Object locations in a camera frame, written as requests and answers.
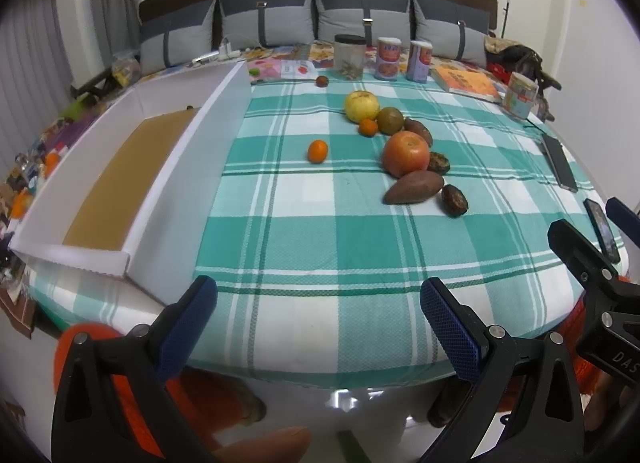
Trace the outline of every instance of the cardboard box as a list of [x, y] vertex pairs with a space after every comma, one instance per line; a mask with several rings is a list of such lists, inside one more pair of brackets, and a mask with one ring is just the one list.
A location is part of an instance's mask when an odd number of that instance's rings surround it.
[[243, 62], [135, 85], [62, 159], [10, 247], [36, 271], [90, 271], [177, 301], [250, 99]]

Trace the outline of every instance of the phone screen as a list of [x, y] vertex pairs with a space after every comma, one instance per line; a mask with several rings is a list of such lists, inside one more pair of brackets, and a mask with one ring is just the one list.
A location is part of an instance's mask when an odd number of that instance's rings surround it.
[[616, 241], [613, 238], [613, 232], [609, 227], [609, 222], [604, 215], [602, 207], [592, 199], [584, 200], [584, 205], [591, 218], [591, 223], [593, 223], [593, 227], [596, 229], [602, 253], [604, 253], [612, 263], [619, 263], [620, 253], [618, 252]]
[[569, 189], [572, 192], [578, 192], [578, 186], [575, 184], [574, 173], [571, 171], [571, 167], [569, 167], [569, 162], [566, 160], [566, 156], [564, 156], [562, 144], [549, 135], [543, 135], [542, 142], [545, 146], [551, 168], [556, 175], [556, 180], [558, 180], [558, 185], [562, 188]]

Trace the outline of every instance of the gray pillow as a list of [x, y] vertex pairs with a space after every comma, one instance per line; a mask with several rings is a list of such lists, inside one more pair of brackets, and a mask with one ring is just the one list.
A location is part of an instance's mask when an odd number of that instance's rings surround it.
[[234, 50], [314, 41], [311, 0], [219, 0], [222, 35]]
[[486, 68], [484, 36], [489, 30], [489, 12], [446, 0], [414, 0], [414, 6], [415, 38], [428, 40], [433, 55]]
[[[332, 42], [337, 34], [361, 36], [369, 46], [379, 37], [397, 37], [402, 46], [411, 40], [410, 0], [316, 0], [318, 39]], [[372, 19], [364, 26], [363, 19]]]
[[194, 3], [144, 23], [140, 29], [142, 74], [209, 53], [215, 5], [216, 0]]

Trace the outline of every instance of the cell phone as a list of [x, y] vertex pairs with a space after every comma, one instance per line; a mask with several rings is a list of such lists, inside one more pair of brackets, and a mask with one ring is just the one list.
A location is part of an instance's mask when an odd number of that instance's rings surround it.
[[600, 250], [609, 258], [612, 263], [620, 262], [620, 252], [616, 246], [616, 240], [613, 239], [613, 232], [609, 226], [609, 221], [604, 215], [602, 207], [597, 201], [593, 199], [584, 200], [584, 206], [587, 208], [587, 214], [591, 219], [591, 224], [596, 230], [598, 236], [598, 243], [600, 243]]
[[571, 172], [571, 167], [569, 167], [569, 162], [566, 160], [566, 156], [564, 156], [560, 141], [545, 133], [542, 135], [542, 145], [545, 148], [551, 169], [556, 175], [558, 185], [571, 192], [578, 192], [574, 173]]

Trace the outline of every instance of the tablecloth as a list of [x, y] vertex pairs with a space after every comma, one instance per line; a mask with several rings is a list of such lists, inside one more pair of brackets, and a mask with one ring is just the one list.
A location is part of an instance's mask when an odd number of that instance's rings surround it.
[[[451, 373], [420, 310], [427, 277], [440, 277], [511, 335], [540, 334], [573, 308], [581, 287], [548, 248], [546, 230], [566, 218], [597, 245], [582, 201], [602, 200], [568, 151], [579, 191], [559, 188], [540, 150], [539, 120], [516, 122], [431, 80], [366, 74], [362, 82], [331, 78], [327, 88], [253, 89], [196, 262], [194, 274], [213, 277], [219, 297], [191, 363], [323, 387], [402, 385]], [[447, 217], [437, 197], [382, 204], [393, 183], [379, 163], [387, 138], [361, 136], [346, 120], [344, 97], [355, 89], [430, 129], [432, 150], [451, 163], [446, 182], [468, 199], [466, 215]], [[305, 158], [315, 139], [329, 144], [320, 165]], [[624, 272], [626, 251], [612, 228]], [[115, 284], [96, 293], [90, 281], [32, 277], [36, 298], [69, 322], [126, 330], [137, 311], [147, 321], [158, 313], [140, 296], [125, 303], [130, 289]]]

